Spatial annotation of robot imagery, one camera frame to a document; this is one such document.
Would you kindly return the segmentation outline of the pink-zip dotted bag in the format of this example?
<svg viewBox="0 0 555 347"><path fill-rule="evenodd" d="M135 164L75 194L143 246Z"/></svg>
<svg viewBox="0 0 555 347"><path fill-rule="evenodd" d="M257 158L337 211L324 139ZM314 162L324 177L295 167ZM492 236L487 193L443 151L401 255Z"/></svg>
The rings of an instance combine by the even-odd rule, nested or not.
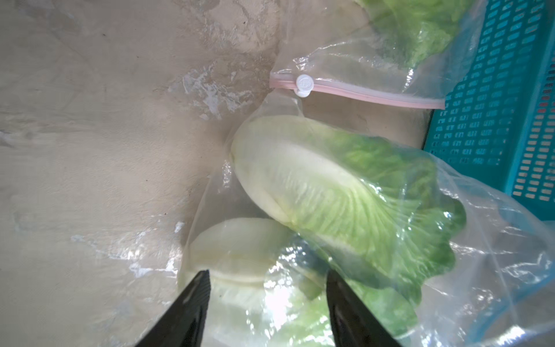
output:
<svg viewBox="0 0 555 347"><path fill-rule="evenodd" d="M280 48L270 86L302 98L319 92L389 106L443 109L477 52L487 2L472 1L450 45L415 68L384 55L379 33L357 2L282 1Z"/></svg>

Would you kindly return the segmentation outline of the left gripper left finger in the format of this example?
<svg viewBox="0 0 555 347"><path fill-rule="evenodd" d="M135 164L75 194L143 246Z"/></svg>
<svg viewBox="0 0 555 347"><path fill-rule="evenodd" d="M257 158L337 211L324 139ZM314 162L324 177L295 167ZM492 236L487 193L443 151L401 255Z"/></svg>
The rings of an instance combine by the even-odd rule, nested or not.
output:
<svg viewBox="0 0 555 347"><path fill-rule="evenodd" d="M201 270L137 347L199 347L210 300L210 272Z"/></svg>

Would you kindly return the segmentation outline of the blue-zip clear bag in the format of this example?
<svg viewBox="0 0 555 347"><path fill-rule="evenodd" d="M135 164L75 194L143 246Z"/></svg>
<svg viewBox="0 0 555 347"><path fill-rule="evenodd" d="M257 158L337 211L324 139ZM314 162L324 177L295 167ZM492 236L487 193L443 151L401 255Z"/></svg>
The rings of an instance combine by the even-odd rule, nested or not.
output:
<svg viewBox="0 0 555 347"><path fill-rule="evenodd" d="M553 346L554 230L423 150L271 92L238 126L184 248L204 346L332 346L337 271L403 346Z"/></svg>

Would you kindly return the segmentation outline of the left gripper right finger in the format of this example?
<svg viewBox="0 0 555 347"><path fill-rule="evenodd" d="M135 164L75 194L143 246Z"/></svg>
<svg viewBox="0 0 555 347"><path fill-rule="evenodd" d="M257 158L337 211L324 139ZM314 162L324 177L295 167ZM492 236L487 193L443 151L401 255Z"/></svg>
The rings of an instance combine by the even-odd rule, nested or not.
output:
<svg viewBox="0 0 555 347"><path fill-rule="evenodd" d="M334 270L327 274L326 297L337 347L400 347Z"/></svg>

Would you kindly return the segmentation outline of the chinese cabbage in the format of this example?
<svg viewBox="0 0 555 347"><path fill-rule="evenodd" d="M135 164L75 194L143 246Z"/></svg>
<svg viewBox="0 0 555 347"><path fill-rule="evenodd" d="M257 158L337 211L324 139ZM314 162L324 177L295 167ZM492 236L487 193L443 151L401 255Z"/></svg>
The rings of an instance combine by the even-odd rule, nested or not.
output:
<svg viewBox="0 0 555 347"><path fill-rule="evenodd" d="M309 244L279 222L232 218L189 235L181 286L210 274L211 346L332 346L327 274L336 270L388 333L408 344L413 305L349 247Z"/></svg>
<svg viewBox="0 0 555 347"><path fill-rule="evenodd" d="M465 208L442 192L436 161L421 150L280 115L242 124L231 160L267 215L309 244L351 248L412 304L455 266L450 242Z"/></svg>

